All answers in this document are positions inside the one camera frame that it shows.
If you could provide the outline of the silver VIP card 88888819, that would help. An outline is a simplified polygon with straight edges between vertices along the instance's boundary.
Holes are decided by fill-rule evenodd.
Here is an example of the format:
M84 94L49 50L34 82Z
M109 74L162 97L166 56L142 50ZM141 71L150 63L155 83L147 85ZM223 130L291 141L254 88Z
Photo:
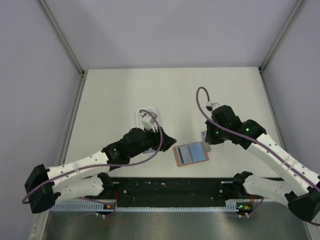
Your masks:
M206 143L206 142L207 142L207 141L206 141L207 131L206 131L206 130L205 130L205 131L202 131L202 132L200 133L200 135L201 135L202 141L203 141L204 143Z

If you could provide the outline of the tan leather card holder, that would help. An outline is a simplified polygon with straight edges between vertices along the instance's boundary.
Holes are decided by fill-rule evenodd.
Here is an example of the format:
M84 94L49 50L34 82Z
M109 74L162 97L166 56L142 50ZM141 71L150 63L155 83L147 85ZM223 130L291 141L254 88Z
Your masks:
M179 165L177 148L182 147L182 146L188 146L192 163L186 164L186 165ZM173 154L175 157L176 165L178 167L207 162L210 159L209 155L208 155L208 151L206 151L206 148L205 148L205 145L203 144L203 142L194 142L194 143L176 146L173 148Z

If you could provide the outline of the silver card with black stripe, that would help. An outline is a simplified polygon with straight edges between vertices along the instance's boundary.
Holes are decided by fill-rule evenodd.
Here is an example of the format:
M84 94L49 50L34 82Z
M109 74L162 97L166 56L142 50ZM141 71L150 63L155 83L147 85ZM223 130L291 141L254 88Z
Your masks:
M178 147L176 151L179 165L188 165L192 163L191 154L187 145Z

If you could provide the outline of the white plastic basket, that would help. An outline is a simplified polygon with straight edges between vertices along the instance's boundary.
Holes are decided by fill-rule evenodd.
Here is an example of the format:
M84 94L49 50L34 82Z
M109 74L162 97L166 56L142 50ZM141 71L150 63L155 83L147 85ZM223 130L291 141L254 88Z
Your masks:
M142 154L156 156L162 150L164 134L157 118L157 113L151 109L140 109L136 112L135 138Z

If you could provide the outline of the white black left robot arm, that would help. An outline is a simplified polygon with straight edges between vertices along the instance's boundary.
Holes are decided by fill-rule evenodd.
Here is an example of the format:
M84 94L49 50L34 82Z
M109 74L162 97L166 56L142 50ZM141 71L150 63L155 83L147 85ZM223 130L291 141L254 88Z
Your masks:
M163 128L132 128L120 140L83 159L54 167L37 165L24 184L22 203L38 214L66 200L107 199L114 191L109 172L133 166L130 160L150 149L156 154L165 152L176 142Z

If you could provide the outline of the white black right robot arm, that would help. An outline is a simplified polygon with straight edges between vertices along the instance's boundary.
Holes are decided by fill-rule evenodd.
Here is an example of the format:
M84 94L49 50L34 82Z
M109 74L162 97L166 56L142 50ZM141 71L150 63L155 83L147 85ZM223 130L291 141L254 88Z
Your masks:
M257 195L287 207L297 218L312 222L320 211L320 175L300 163L278 145L254 120L241 121L228 105L210 102L206 110L205 142L219 145L226 141L241 146L276 172L281 181L260 177L248 171L233 178L233 192L239 198Z

